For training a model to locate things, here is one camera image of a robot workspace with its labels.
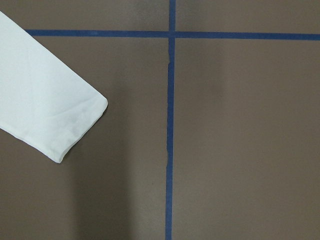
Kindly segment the white printed t-shirt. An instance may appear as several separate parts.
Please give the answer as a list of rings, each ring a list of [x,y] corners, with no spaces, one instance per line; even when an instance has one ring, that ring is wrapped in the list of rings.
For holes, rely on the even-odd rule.
[[[56,163],[108,100],[4,13],[0,15],[0,127]]]

